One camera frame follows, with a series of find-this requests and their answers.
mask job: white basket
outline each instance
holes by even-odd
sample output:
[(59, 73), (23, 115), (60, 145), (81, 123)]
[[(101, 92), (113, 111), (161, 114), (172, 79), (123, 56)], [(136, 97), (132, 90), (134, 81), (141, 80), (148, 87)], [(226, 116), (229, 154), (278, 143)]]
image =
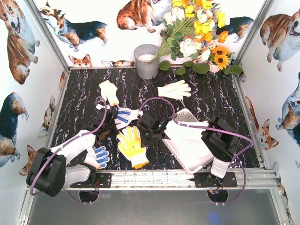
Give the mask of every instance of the white basket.
[[(180, 122), (199, 122), (188, 109), (180, 110), (175, 119)], [(202, 142), (202, 145), (205, 145), (203, 148), (201, 144), (199, 145), (199, 141), (193, 140), (163, 139), (163, 142), (187, 174), (197, 172), (213, 160), (213, 155), (204, 142)]]

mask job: black marble surface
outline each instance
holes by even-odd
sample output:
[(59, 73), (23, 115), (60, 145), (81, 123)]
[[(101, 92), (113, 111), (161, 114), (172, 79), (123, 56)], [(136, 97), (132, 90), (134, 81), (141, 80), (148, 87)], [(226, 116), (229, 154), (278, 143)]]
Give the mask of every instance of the black marble surface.
[[(187, 108), (199, 121), (209, 120), (213, 115), (219, 116), (240, 134), (250, 137), (231, 78), (212, 73), (197, 75), (192, 70), (187, 70), (184, 76), (177, 76), (175, 71), (176, 68), (174, 67), (168, 72), (160, 71), (155, 79), (147, 81), (138, 77), (135, 68), (72, 70), (52, 146), (70, 139), (84, 125), (96, 117), (95, 99), (100, 96), (98, 85), (107, 79), (118, 87), (117, 97), (120, 101), (120, 107), (133, 110), (138, 109), (146, 99), (158, 96), (157, 87), (163, 87), (166, 84), (184, 79), (192, 88), (192, 96), (185, 97), (180, 101), (169, 99), (174, 104), (176, 111)], [(160, 100), (150, 101), (145, 105), (143, 111), (148, 112), (155, 118), (165, 118), (172, 114), (170, 106)], [(131, 169), (131, 163), (117, 150), (116, 137), (108, 137), (101, 143), (96, 144), (95, 147), (101, 145), (104, 145), (110, 152), (111, 160), (106, 170)], [(241, 140), (237, 152), (246, 145), (247, 141)], [(74, 160), (81, 161), (82, 158), (84, 158), (84, 155), (80, 155)], [(143, 166), (142, 169), (181, 169), (180, 164), (162, 141), (148, 147), (147, 158), (150, 163)], [(247, 168), (259, 167), (256, 152), (253, 148), (242, 154), (238, 161)]]

